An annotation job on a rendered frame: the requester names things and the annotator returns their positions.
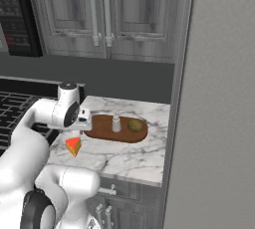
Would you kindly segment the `dark grey drawer front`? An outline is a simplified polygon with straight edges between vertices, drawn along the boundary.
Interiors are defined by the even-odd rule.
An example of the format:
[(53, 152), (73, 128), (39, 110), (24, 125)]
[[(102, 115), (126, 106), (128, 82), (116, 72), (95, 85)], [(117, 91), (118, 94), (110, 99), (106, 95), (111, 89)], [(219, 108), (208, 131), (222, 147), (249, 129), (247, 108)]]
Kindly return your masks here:
[(114, 197), (136, 201), (143, 205), (155, 206), (160, 198), (160, 188), (118, 179), (101, 178), (101, 187), (111, 189), (114, 186)]

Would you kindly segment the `orange cheese wedge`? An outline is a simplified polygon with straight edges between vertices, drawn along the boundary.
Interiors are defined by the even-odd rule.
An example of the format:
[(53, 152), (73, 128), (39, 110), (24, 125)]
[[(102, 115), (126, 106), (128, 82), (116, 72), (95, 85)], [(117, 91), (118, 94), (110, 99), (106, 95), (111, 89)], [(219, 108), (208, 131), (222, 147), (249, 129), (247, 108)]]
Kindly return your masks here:
[(66, 140), (66, 148), (73, 156), (78, 155), (81, 146), (82, 142), (79, 137), (72, 137)]

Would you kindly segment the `white condiment shaker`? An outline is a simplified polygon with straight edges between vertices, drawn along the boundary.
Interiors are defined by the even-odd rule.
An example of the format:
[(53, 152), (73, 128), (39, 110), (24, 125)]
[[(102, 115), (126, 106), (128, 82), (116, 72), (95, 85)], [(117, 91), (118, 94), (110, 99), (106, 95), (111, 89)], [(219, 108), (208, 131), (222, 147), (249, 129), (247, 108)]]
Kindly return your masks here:
[(118, 115), (113, 116), (112, 130), (114, 132), (119, 132), (121, 130), (121, 120)]

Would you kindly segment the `brown wooden cutting board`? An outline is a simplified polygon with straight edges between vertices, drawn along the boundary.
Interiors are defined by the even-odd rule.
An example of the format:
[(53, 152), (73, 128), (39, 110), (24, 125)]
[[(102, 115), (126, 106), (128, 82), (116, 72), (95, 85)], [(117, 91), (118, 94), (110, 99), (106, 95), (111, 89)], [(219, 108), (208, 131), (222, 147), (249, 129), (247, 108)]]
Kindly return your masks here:
[[(92, 117), (92, 129), (85, 130), (84, 134), (91, 138), (127, 143), (140, 142), (146, 138), (148, 127), (144, 120), (135, 117), (121, 116), (121, 130), (114, 132), (113, 118), (112, 115), (95, 114)], [(135, 121), (139, 125), (139, 131), (133, 131), (128, 127), (130, 121)]]

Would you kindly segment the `brown potato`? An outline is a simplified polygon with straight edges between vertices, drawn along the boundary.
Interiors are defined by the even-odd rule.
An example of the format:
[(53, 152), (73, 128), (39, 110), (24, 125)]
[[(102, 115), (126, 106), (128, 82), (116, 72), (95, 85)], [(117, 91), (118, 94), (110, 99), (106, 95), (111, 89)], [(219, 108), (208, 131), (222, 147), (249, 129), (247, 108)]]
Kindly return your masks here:
[(127, 127), (133, 132), (139, 132), (142, 130), (142, 123), (138, 119), (131, 118), (127, 123)]

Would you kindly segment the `black hob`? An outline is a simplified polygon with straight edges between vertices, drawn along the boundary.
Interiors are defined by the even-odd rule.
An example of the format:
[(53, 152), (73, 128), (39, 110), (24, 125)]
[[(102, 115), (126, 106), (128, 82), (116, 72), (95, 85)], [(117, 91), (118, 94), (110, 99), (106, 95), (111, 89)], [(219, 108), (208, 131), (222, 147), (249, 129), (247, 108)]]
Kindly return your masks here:
[(36, 99), (55, 99), (60, 82), (0, 78), (0, 156), (10, 146), (11, 133)]

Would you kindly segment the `black microwave oven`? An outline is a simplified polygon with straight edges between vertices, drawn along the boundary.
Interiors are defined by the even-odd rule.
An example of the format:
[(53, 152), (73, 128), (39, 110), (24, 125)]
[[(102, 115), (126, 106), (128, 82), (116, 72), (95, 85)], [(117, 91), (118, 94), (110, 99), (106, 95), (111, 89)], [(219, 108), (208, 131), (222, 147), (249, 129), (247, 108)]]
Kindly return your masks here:
[(11, 56), (43, 56), (31, 0), (0, 0), (0, 24)]

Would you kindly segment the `dark grey base cupboard door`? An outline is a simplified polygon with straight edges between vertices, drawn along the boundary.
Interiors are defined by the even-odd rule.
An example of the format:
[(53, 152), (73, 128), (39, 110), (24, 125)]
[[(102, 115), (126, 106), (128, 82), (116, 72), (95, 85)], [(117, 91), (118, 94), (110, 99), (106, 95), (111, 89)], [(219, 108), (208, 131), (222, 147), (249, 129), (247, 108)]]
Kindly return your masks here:
[(103, 225), (104, 229), (107, 229), (106, 225), (106, 205), (105, 205), (105, 198), (102, 196), (94, 196), (88, 200), (88, 209), (90, 210), (91, 214), (98, 220), (96, 208), (99, 204), (103, 204), (103, 210), (102, 210), (102, 219), (103, 219)]
[(124, 200), (106, 199), (112, 206), (111, 219), (114, 229), (157, 229), (158, 210)]

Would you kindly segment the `grey wooden cupboard door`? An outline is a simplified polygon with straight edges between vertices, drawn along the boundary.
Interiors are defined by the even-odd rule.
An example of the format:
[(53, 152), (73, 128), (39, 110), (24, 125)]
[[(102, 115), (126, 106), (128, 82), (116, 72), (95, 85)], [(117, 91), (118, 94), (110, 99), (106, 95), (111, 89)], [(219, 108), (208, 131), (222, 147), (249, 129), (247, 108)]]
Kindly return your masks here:
[(116, 60), (170, 63), (179, 0), (111, 0)]
[(34, 0), (45, 52), (48, 55), (105, 58), (103, 0), (97, 0), (100, 45), (93, 41), (90, 0)]

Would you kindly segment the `grey tall fridge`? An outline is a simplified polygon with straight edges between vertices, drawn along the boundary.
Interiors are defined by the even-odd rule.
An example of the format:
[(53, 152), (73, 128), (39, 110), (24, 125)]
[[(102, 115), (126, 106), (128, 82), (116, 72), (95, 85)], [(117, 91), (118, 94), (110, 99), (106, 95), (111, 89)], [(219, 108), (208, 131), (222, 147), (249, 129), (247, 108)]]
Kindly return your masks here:
[(255, 229), (255, 0), (193, 0), (163, 229)]

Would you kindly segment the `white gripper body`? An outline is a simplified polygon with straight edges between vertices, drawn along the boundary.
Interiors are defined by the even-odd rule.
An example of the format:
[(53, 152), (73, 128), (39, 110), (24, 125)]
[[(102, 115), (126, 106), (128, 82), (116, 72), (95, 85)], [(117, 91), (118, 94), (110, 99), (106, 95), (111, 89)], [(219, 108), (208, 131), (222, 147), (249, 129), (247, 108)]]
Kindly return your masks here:
[(72, 125), (68, 127), (68, 130), (91, 130), (93, 128), (93, 124), (90, 121), (75, 121)]

